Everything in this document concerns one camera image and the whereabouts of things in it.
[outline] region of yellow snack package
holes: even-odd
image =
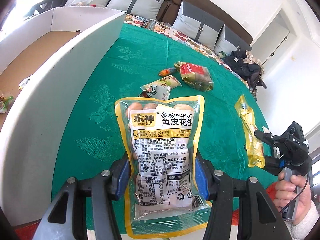
[[[250,168],[258,166],[263,168],[265,165],[265,159],[263,155],[263,144],[262,141],[254,136],[254,131],[258,128],[254,121],[253,109],[248,106],[244,95],[240,96],[235,104],[235,109],[238,116],[242,120],[243,130],[245,134],[246,149],[248,155],[248,166]]]
[[[132,169],[124,195],[127,234],[163,238],[206,227],[211,207],[194,178],[204,98],[122,98],[115,110]]]

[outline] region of red cloth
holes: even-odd
[[[275,185],[276,185],[276,183],[273,183],[266,189],[266,192],[268,193],[268,195],[272,201],[276,198]],[[231,224],[233,226],[237,226],[239,224],[239,209],[237,209],[233,212]]]
[[[15,230],[15,232],[21,240],[31,240],[36,232],[38,225],[39,222],[23,228],[18,228]]]

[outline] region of recycling symbol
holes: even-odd
[[[182,193],[179,193],[178,196],[177,196],[177,199],[178,200],[184,199],[184,195]]]

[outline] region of floral bedspread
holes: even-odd
[[[220,59],[211,49],[208,47],[194,41],[193,39],[189,38],[188,36],[184,35],[183,33],[175,30],[174,28],[171,28],[168,24],[144,19],[141,17],[137,17],[131,14],[127,14],[125,20],[125,23],[135,25],[138,27],[143,27],[145,29],[149,29],[155,33],[162,34],[168,38],[171,38],[175,41],[178,41],[195,51],[201,53],[202,55],[211,58],[213,60],[216,60],[219,65],[223,66],[225,69],[229,70],[233,75],[235,75],[238,79],[240,79],[247,87],[248,84],[245,80],[243,80],[237,73],[233,72],[232,69],[224,63],[222,59]]]

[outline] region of wall switch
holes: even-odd
[[[246,21],[244,21],[244,22],[242,23],[242,26],[245,27],[245,28],[247,28],[247,27],[249,26],[249,24],[248,24]]]

